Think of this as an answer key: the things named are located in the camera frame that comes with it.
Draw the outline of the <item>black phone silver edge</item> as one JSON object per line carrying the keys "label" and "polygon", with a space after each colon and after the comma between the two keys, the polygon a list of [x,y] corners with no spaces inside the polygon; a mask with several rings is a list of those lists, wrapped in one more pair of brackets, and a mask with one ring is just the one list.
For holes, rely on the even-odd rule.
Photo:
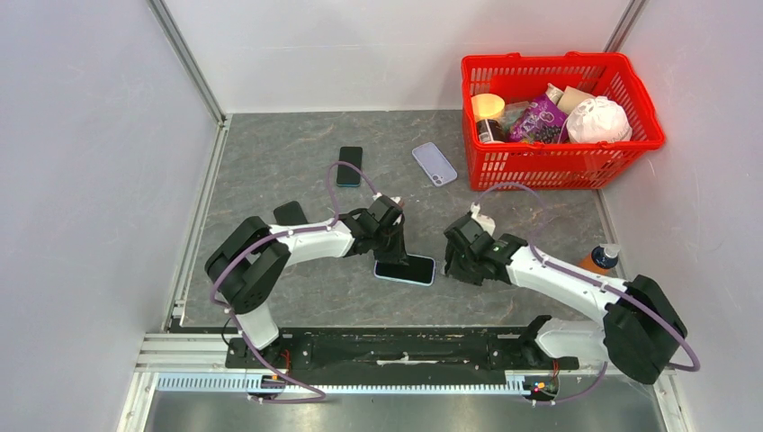
{"label": "black phone silver edge", "polygon": [[309,221],[296,201],[284,203],[273,210],[275,222],[280,226],[298,226],[308,224]]}

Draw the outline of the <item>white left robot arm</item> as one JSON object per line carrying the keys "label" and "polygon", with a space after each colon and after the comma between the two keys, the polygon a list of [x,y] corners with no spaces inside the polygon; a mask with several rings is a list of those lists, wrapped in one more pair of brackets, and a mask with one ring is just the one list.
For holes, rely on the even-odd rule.
{"label": "white left robot arm", "polygon": [[232,316],[248,340],[247,354],[253,361],[266,368],[281,359],[280,330],[268,298],[285,268],[366,253],[380,263],[408,262],[400,203],[399,197],[378,193],[367,208],[292,226],[249,217],[211,254],[204,265],[213,283],[211,300]]}

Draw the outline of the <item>lilac phone case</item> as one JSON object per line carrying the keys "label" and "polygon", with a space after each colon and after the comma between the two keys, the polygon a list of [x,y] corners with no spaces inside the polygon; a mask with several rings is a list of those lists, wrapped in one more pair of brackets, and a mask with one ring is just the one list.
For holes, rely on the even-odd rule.
{"label": "lilac phone case", "polygon": [[413,148],[411,155],[435,187],[450,184],[458,177],[457,171],[434,142]]}

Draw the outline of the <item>black phone teal edge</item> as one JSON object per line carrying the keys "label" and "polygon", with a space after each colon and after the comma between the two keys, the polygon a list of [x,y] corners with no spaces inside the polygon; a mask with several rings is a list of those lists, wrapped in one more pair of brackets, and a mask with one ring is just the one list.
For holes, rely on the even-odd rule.
{"label": "black phone teal edge", "polygon": [[361,147],[344,146],[339,149],[336,185],[339,187],[359,187],[362,176],[356,169],[362,169],[364,150]]}

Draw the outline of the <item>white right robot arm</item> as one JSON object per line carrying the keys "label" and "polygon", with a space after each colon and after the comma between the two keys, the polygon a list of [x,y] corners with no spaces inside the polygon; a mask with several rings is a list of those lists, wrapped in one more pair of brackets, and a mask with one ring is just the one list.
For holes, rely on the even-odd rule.
{"label": "white right robot arm", "polygon": [[486,280],[526,288],[563,303],[583,321],[541,315],[520,337],[519,355],[532,368],[553,359],[608,362],[642,384],[654,384],[686,346],[687,328],[659,284],[595,274],[542,252],[510,234],[493,238],[471,213],[453,222],[444,272],[463,283]]}

